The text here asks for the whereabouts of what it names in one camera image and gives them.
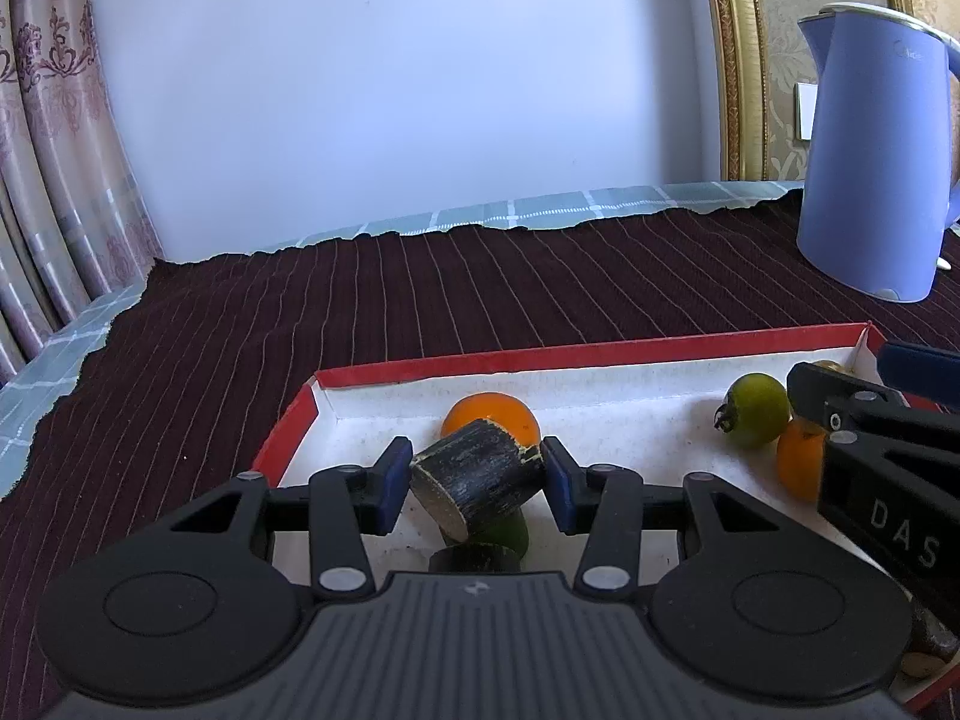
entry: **light switch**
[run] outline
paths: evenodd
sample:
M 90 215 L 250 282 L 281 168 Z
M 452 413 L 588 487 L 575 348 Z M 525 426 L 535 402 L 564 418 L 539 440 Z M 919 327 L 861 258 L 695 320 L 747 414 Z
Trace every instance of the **light switch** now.
M 813 111 L 817 107 L 817 85 L 798 83 L 795 97 L 797 99 L 797 137 L 800 141 L 808 141 L 813 135 Z

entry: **kettle lid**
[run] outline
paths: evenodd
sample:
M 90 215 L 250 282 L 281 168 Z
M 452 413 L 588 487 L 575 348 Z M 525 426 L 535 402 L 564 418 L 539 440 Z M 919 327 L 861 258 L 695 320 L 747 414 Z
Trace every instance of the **kettle lid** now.
M 899 10 L 892 10 L 888 7 L 880 7 L 879 5 L 870 5 L 866 4 L 865 2 L 828 2 L 826 5 L 820 8 L 821 16 L 843 12 L 863 13 L 868 16 L 876 16 L 879 19 L 886 19 L 890 22 L 901 23 L 904 26 L 909 26 L 909 28 L 919 30 L 920 32 L 925 32 L 931 37 L 937 38 L 937 40 L 960 52 L 960 40 L 957 40 L 952 35 L 947 34 L 942 29 L 937 29 L 934 26 L 929 25 L 927 22 L 924 22 L 923 20 L 906 13 L 902 13 Z

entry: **floral curtain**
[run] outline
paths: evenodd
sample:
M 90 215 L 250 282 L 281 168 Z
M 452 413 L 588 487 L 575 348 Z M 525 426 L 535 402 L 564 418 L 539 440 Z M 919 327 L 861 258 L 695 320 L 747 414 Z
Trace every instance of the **floral curtain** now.
M 0 0 L 0 379 L 160 243 L 113 125 L 90 0 Z

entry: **white wall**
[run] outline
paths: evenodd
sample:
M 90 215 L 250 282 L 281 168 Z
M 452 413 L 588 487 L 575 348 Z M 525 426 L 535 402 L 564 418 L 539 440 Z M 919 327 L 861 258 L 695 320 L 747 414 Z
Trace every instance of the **white wall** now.
M 93 2 L 117 125 L 176 260 L 718 177 L 706 0 Z

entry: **purple kettle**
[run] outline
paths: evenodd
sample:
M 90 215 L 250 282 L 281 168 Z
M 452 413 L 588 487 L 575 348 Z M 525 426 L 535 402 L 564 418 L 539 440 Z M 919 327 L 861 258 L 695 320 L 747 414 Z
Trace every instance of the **purple kettle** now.
M 825 5 L 800 31 L 819 76 L 800 253 L 875 298 L 923 300 L 944 228 L 960 218 L 949 114 L 960 42 L 858 2 Z

